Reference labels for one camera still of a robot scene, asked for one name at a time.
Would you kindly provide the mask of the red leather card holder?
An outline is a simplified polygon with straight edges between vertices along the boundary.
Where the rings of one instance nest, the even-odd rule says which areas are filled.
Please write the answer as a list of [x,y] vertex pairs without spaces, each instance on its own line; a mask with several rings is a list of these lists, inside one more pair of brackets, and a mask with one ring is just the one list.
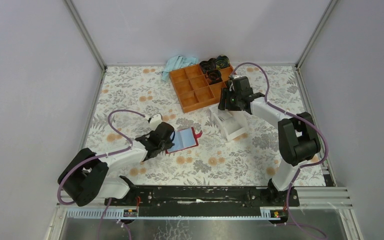
[[165,153],[171,154],[197,147],[199,145],[198,139],[202,136],[202,134],[202,131],[196,132],[193,127],[175,131],[170,137],[173,146],[167,149]]

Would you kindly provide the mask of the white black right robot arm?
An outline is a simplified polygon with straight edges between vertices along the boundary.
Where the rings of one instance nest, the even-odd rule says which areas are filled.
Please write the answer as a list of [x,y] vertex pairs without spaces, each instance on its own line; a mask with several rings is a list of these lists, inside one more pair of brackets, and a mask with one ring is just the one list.
[[243,111],[271,124],[278,131],[278,150],[282,157],[278,171],[267,184],[267,201],[281,205],[292,190],[302,166],[321,150],[321,143],[308,112],[292,114],[272,104],[266,95],[254,92],[246,76],[229,77],[221,90],[220,111]]

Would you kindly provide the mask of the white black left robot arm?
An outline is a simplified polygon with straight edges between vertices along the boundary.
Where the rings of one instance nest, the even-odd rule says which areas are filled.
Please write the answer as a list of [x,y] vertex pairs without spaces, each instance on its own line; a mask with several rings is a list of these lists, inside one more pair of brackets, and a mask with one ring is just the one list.
[[127,165],[139,164],[174,146],[175,129],[161,122],[148,134],[135,138],[131,144],[111,152],[98,154],[90,148],[81,149],[57,179],[57,199],[62,205],[90,204],[95,198],[114,198],[128,206],[135,192],[121,177],[109,175]]

